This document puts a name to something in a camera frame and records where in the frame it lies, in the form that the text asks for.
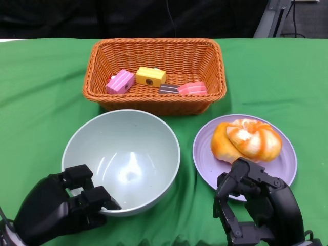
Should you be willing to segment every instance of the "lavender plate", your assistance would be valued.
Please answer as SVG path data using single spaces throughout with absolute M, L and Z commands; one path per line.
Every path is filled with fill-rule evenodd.
M 216 159 L 211 151 L 211 139 L 213 132 L 218 124 L 221 122 L 233 122 L 236 119 L 256 119 L 265 123 L 269 123 L 263 119 L 244 115 L 244 114 L 231 114 L 218 117 L 205 126 L 198 132 L 193 146 L 193 157 L 196 168 L 202 178 L 214 189 L 217 188 L 217 177 L 221 173 L 228 173 L 231 165 L 222 160 Z M 265 167 L 265 171 L 274 177 L 282 178 L 289 186 L 292 184 L 297 170 L 297 158 L 294 148 L 288 138 L 274 125 L 270 124 L 273 129 L 280 135 L 282 139 L 282 150 L 280 155 L 271 162 L 260 162 L 259 165 Z M 244 196 L 231 196 L 230 198 L 246 201 Z

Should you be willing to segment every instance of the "robotic hand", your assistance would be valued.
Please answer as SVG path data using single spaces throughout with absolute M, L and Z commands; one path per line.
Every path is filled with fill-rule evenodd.
M 1 208 L 0 246 L 41 245 L 55 237 L 99 227 L 106 223 L 102 207 L 120 210 L 104 187 L 94 187 L 86 165 L 65 169 L 42 179 L 25 198 L 14 221 Z M 70 197 L 66 189 L 83 188 Z
M 304 232 L 301 211 L 289 186 L 249 160 L 236 160 L 231 171 L 217 179 L 213 217 L 220 218 L 228 245 L 322 246 L 311 231 Z M 254 222 L 238 222 L 228 196 L 244 195 L 245 208 Z M 305 236 L 310 234 L 310 241 Z

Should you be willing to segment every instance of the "green cloth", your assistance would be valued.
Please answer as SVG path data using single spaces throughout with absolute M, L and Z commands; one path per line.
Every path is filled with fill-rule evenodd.
M 102 112 L 82 96 L 95 42 L 0 43 L 0 206 L 8 218 L 15 218 L 41 178 L 60 172 L 70 137 Z M 181 147 L 180 169 L 169 193 L 140 215 L 109 218 L 101 228 L 59 237 L 47 245 L 227 245 L 219 219 L 212 218 L 214 190 L 197 174 L 192 144 L 204 124 L 231 113 L 261 117 L 290 139 L 298 158 L 292 190 L 304 228 L 327 245 L 328 40 L 218 42 L 226 68 L 225 98 L 202 115 L 163 117 Z M 230 204 L 239 221 L 250 220 L 242 203 Z

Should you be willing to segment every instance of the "brown wicker basket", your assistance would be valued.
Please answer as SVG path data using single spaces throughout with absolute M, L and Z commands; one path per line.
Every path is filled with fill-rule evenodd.
M 183 85 L 203 81 L 208 95 L 159 94 L 157 87 L 135 83 L 125 94 L 106 93 L 108 79 L 121 69 L 136 73 L 139 67 L 158 67 L 166 83 Z M 227 91 L 221 49 L 210 39 L 106 39 L 91 53 L 83 95 L 105 109 L 139 109 L 156 115 L 204 112 Z

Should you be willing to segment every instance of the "white bowl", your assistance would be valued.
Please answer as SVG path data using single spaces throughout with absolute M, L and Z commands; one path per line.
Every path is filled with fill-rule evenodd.
M 160 118 L 117 110 L 95 117 L 72 136 L 61 170 L 80 164 L 93 172 L 94 186 L 104 186 L 122 207 L 101 213 L 129 216 L 154 206 L 168 191 L 179 169 L 180 147 Z

